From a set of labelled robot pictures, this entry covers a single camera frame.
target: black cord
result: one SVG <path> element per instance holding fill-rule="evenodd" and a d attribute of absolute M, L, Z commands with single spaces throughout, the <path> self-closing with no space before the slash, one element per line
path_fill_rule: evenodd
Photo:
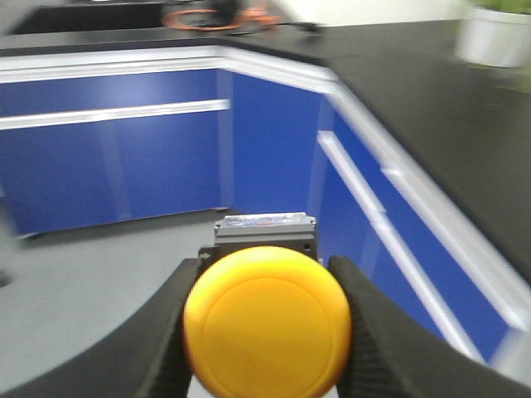
<path fill-rule="evenodd" d="M 298 27 L 304 32 L 313 33 L 315 35 L 323 34 L 323 27 L 313 22 L 279 22 L 273 26 L 279 26 L 279 25 L 285 25 L 289 27 Z M 267 25 L 267 26 L 259 25 L 256 29 L 253 29 L 250 31 L 235 31 L 235 32 L 227 33 L 227 35 L 228 36 L 255 35 L 256 33 L 265 31 L 268 27 L 271 27 L 271 25 Z"/>
<path fill-rule="evenodd" d="M 314 22 L 279 22 L 276 25 L 287 25 L 289 27 L 299 27 L 308 33 L 323 34 L 323 27 Z"/>

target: drawer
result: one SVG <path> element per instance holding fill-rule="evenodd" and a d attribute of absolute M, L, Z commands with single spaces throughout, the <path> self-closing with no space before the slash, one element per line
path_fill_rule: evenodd
<path fill-rule="evenodd" d="M 214 100 L 216 70 L 110 75 L 0 85 L 0 116 Z"/>

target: black countertop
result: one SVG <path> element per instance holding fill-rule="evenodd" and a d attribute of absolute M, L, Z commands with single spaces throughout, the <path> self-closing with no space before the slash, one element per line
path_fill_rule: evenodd
<path fill-rule="evenodd" d="M 295 27 L 8 35 L 35 4 L 0 3 L 0 56 L 224 44 L 329 67 L 531 283 L 531 94 L 513 70 L 457 60 L 456 22 L 329 27 L 322 36 Z"/>

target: yellow round object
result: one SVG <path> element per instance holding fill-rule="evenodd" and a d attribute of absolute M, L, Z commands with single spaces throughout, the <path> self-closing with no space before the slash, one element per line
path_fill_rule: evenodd
<path fill-rule="evenodd" d="M 193 287 L 183 322 L 192 368 L 218 398 L 321 397 L 343 372 L 352 336 L 334 277 L 274 246 L 216 262 Z"/>

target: white pot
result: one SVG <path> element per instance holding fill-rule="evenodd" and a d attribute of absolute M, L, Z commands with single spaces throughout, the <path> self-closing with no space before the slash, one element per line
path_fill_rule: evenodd
<path fill-rule="evenodd" d="M 455 53 L 474 64 L 523 66 L 531 54 L 531 15 L 471 7 Z"/>

